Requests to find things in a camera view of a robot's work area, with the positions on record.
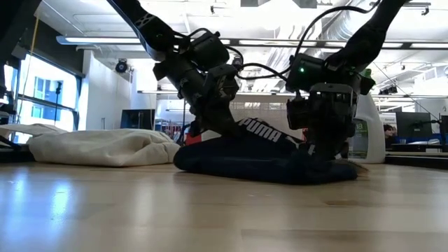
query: ceiling light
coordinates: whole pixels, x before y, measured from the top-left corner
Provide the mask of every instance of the ceiling light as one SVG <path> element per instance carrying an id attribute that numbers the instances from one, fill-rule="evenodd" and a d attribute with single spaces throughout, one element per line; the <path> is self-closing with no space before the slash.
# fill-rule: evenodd
<path id="1" fill-rule="evenodd" d="M 403 43 L 383 43 L 383 48 L 400 48 Z"/>
<path id="2" fill-rule="evenodd" d="M 425 49 L 448 49 L 448 42 L 446 43 L 413 43 L 411 48 L 425 48 Z"/>
<path id="3" fill-rule="evenodd" d="M 320 48 L 322 53 L 336 53 L 340 49 L 339 48 Z"/>
<path id="4" fill-rule="evenodd" d="M 138 38 L 113 38 L 113 37 L 65 37 L 57 36 L 57 42 L 61 45 L 140 45 Z M 224 45 L 230 44 L 229 39 L 222 39 Z"/>
<path id="5" fill-rule="evenodd" d="M 177 91 L 138 91 L 141 94 L 152 94 L 152 95 L 177 95 Z"/>
<path id="6" fill-rule="evenodd" d="M 239 44 L 242 46 L 297 46 L 299 41 L 281 41 L 281 40 L 240 40 Z M 303 47 L 313 47 L 316 46 L 315 41 L 304 41 Z"/>
<path id="7" fill-rule="evenodd" d="M 346 42 L 326 42 L 325 46 L 343 48 L 346 44 Z"/>

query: puma logo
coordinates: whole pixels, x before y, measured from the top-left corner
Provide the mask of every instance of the puma logo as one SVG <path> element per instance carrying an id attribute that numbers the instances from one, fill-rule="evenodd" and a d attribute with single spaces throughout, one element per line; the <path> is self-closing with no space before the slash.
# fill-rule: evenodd
<path id="1" fill-rule="evenodd" d="M 264 139 L 273 141 L 274 143 L 276 143 L 281 137 L 281 133 L 279 131 L 251 118 L 241 120 L 239 122 L 239 126 L 243 125 L 246 126 L 247 131 L 252 132 Z"/>

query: security camera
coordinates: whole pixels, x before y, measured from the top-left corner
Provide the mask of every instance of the security camera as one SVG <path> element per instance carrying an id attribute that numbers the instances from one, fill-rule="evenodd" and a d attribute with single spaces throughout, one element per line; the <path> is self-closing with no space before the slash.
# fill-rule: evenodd
<path id="1" fill-rule="evenodd" d="M 235 56 L 232 60 L 232 65 L 240 67 L 243 64 L 243 59 L 240 56 Z"/>
<path id="2" fill-rule="evenodd" d="M 126 73 L 129 66 L 127 65 L 127 59 L 119 59 L 117 65 L 115 66 L 115 71 L 119 74 Z"/>

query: person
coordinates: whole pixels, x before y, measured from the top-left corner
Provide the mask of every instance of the person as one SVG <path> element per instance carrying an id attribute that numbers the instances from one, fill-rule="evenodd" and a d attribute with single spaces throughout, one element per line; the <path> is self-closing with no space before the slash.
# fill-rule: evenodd
<path id="1" fill-rule="evenodd" d="M 396 143 L 396 139 L 393 136 L 394 130 L 393 127 L 390 125 L 384 125 L 384 140 L 386 142 L 386 149 L 392 148 L 392 144 Z"/>

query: computer monitor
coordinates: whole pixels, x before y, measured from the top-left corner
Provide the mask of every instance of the computer monitor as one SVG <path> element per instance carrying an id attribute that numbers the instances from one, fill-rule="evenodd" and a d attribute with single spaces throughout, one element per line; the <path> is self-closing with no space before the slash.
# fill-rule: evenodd
<path id="1" fill-rule="evenodd" d="M 124 109 L 121 113 L 122 129 L 153 130 L 155 109 Z"/>
<path id="2" fill-rule="evenodd" d="M 442 125 L 440 126 L 440 133 L 448 134 L 448 115 L 442 115 Z"/>
<path id="3" fill-rule="evenodd" d="M 396 112 L 399 137 L 428 138 L 433 135 L 429 113 Z"/>

